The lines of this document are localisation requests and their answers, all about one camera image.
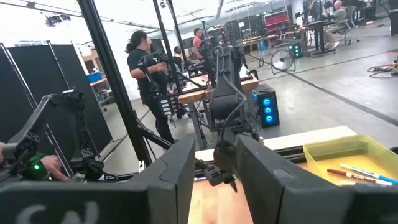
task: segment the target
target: person in red shirt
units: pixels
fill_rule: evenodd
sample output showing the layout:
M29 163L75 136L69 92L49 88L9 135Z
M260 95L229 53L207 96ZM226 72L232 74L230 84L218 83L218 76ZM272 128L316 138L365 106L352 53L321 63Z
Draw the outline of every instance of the person in red shirt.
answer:
M197 55L197 58L199 60L203 60L204 58L199 52L203 31L200 28L196 28L195 30L193 30L193 34L195 35L195 37L193 38L193 52Z

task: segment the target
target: black pants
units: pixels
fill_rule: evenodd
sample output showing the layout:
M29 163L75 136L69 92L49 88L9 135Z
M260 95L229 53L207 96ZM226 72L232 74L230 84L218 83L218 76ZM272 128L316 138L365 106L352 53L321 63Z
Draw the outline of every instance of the black pants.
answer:
M174 144L174 138L169 128L169 121L166 116L162 114L160 106L156 100L145 100L145 105L150 109L150 112L155 116L156 130L162 139Z

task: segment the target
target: blue bin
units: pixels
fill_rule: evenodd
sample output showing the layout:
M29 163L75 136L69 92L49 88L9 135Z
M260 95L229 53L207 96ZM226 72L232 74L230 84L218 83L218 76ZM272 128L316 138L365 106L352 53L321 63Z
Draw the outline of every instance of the blue bin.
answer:
M102 79L102 73L96 72L86 76L89 83L97 82Z

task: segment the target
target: long dark hair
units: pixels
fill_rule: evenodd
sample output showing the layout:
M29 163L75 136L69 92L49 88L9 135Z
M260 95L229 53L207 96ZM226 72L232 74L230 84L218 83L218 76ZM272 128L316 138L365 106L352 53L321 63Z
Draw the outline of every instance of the long dark hair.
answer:
M147 34L144 31L142 30L135 31L134 33L132 33L130 41L126 46L125 52L130 53L131 51L133 51L138 47L138 45L141 43L142 40L145 40L146 38Z

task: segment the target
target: blue led light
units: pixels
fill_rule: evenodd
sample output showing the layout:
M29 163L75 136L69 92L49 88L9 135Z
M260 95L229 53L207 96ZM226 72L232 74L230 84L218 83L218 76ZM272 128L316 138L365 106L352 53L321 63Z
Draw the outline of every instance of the blue led light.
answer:
M272 112L271 108L265 108L264 109L265 114L270 114Z
M272 116L266 116L267 123L271 123L273 120Z
M265 98L265 99L262 100L262 104L264 106L269 106L271 104L271 100L268 99L268 98Z

